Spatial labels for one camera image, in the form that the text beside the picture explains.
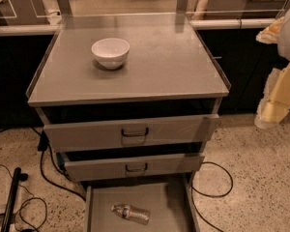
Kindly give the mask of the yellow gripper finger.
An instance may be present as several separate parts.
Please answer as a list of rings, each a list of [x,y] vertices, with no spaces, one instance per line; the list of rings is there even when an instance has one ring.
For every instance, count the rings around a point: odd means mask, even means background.
[[[280,17],[256,36],[256,41],[262,44],[276,44],[284,17]]]
[[[283,70],[273,68],[263,94],[254,124],[266,130],[277,126],[290,111],[290,63]]]

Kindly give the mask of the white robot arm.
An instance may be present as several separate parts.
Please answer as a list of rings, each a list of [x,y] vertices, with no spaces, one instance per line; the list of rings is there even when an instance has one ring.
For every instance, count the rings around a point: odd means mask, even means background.
[[[289,61],[282,70],[273,68],[266,81],[254,119],[255,126],[265,130],[278,125],[290,111],[290,9],[261,31],[256,40],[277,44],[278,55]]]

